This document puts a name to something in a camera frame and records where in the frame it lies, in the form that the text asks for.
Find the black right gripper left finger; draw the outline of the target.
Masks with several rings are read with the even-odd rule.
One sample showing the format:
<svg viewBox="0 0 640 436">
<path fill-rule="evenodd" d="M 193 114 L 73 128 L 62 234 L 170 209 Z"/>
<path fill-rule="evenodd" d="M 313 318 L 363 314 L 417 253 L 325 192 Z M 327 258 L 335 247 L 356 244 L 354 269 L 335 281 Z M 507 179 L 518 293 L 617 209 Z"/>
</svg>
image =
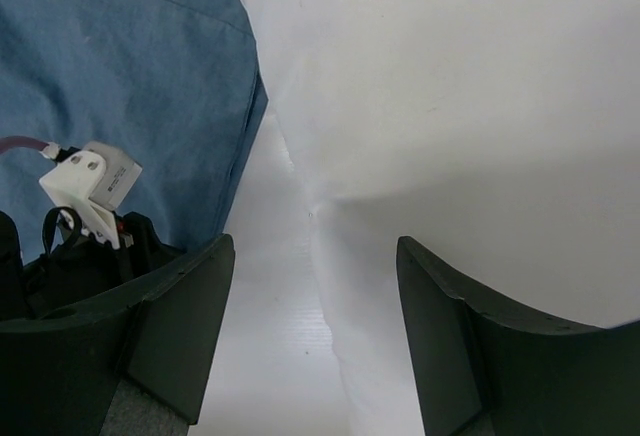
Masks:
<svg viewBox="0 0 640 436">
<path fill-rule="evenodd" d="M 184 435 L 198 422 L 234 243 L 202 249 L 40 319 L 1 325 L 5 435 Z"/>
</svg>

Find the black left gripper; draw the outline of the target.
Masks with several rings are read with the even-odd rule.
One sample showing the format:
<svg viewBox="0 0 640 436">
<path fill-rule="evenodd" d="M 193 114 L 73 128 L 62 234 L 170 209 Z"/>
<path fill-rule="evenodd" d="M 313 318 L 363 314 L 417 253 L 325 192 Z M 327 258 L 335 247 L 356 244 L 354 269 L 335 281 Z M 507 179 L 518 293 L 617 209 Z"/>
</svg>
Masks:
<svg viewBox="0 0 640 436">
<path fill-rule="evenodd" d="M 37 319 L 159 269 L 183 254 L 160 241 L 151 220 L 118 216 L 120 247 L 84 236 L 64 220 L 80 220 L 71 208 L 53 208 L 42 226 L 43 252 L 25 264 L 17 227 L 1 214 L 1 319 Z"/>
</svg>

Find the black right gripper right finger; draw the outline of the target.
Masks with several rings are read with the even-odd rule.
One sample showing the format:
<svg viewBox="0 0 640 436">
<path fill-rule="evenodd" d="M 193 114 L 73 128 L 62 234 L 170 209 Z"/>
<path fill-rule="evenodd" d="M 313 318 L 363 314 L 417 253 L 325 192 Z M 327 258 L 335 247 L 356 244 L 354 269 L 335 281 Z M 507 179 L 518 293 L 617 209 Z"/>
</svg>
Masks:
<svg viewBox="0 0 640 436">
<path fill-rule="evenodd" d="M 428 435 L 635 435 L 639 325 L 602 329 L 524 305 L 409 236 L 396 272 Z"/>
</svg>

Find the blue fabric pillowcase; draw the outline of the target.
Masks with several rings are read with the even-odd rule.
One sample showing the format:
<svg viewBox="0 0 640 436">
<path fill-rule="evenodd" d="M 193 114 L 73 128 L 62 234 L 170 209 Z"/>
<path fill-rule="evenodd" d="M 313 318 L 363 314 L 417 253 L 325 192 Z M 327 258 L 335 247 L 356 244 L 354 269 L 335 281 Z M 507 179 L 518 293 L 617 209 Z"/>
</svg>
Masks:
<svg viewBox="0 0 640 436">
<path fill-rule="evenodd" d="M 121 148 L 172 246 L 223 231 L 266 106 L 240 0 L 1 0 L 2 135 Z"/>
</svg>

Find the white pillow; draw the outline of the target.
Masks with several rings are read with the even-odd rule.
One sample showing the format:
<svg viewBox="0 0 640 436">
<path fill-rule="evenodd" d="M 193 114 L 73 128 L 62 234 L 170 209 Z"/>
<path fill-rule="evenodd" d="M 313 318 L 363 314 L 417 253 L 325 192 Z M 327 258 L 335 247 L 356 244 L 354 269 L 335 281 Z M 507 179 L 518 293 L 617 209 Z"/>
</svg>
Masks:
<svg viewBox="0 0 640 436">
<path fill-rule="evenodd" d="M 409 235 L 540 310 L 639 315 L 639 0 L 242 0 L 348 395 L 415 399 Z"/>
</svg>

